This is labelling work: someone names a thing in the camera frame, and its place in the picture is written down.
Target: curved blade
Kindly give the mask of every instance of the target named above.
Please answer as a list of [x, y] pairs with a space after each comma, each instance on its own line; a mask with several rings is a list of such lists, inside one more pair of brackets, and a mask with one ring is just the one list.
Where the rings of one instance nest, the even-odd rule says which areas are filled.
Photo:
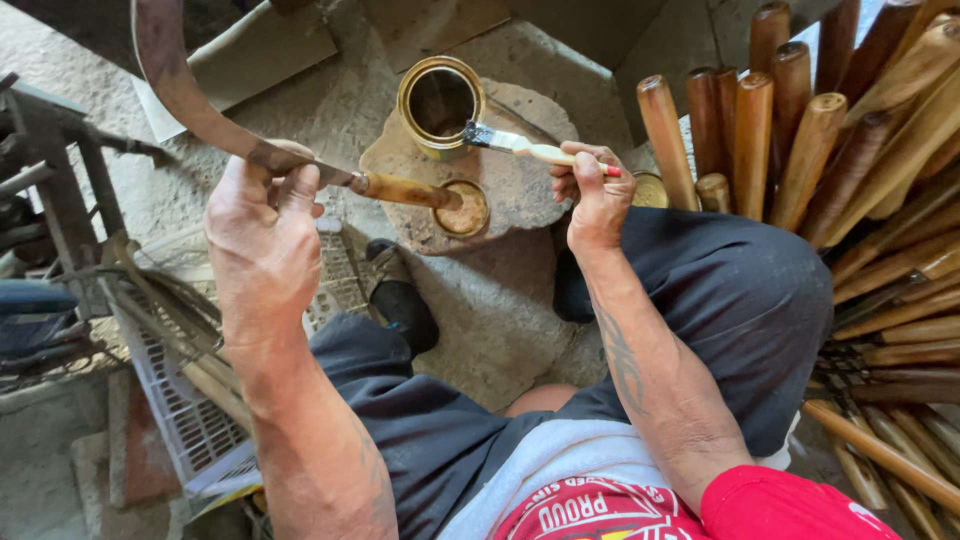
[[183, 0], [132, 0], [133, 43], [147, 83], [160, 103], [184, 128], [208, 144], [283, 176], [313, 163], [321, 186], [347, 185], [352, 173], [309, 160], [241, 128], [206, 100], [186, 62], [183, 44]]

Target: forearm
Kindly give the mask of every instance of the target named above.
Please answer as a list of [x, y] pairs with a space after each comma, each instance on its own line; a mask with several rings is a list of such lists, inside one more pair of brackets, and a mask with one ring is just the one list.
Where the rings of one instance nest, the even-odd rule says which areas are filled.
[[277, 538], [397, 538], [383, 458], [303, 332], [228, 352], [251, 409]]
[[667, 327], [623, 253], [577, 261], [620, 401], [674, 490], [699, 511], [718, 474], [751, 463], [739, 427], [707, 366]]

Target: red t-shirt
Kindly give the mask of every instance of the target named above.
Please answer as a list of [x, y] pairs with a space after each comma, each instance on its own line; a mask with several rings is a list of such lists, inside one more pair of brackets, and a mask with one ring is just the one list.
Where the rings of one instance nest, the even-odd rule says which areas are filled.
[[574, 477], [530, 496], [493, 540], [900, 538], [828, 485], [753, 465], [717, 477], [701, 510], [702, 522], [667, 488]]

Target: hand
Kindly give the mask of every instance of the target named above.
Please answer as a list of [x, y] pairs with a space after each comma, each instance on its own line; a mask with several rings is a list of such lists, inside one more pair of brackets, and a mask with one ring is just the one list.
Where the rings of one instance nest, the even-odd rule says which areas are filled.
[[[272, 142], [313, 158], [295, 142]], [[231, 349], [302, 333], [300, 317], [320, 280], [320, 237], [313, 225], [324, 213], [314, 204], [319, 184], [314, 165], [271, 179], [266, 169], [240, 158], [227, 162], [206, 204], [204, 228]]]
[[[558, 203], [563, 199], [577, 202], [566, 231], [567, 245], [574, 255], [620, 249], [623, 221], [636, 190], [634, 175], [627, 172], [609, 148], [571, 141], [565, 141], [560, 148], [576, 155], [573, 167], [554, 165], [550, 169], [554, 199]], [[619, 167], [623, 175], [604, 176], [598, 160]]]

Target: tattoo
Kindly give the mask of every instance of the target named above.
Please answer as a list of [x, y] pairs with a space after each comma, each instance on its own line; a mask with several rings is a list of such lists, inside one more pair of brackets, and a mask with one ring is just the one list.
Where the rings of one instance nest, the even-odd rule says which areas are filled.
[[593, 307], [600, 325], [600, 333], [603, 335], [604, 350], [610, 361], [610, 369], [616, 381], [616, 387], [620, 390], [620, 398], [623, 404], [633, 412], [645, 415], [647, 411], [640, 405], [643, 401], [643, 381], [640, 380], [640, 368], [636, 364], [634, 352], [627, 345], [623, 331], [613, 320], [613, 316], [600, 306], [599, 302], [594, 302]]
[[360, 465], [370, 469], [369, 482], [378, 489], [371, 500], [373, 518], [377, 524], [386, 530], [396, 530], [396, 504], [394, 501], [394, 487], [390, 484], [390, 474], [383, 456], [373, 443], [356, 414], [350, 414], [353, 430], [360, 439]]

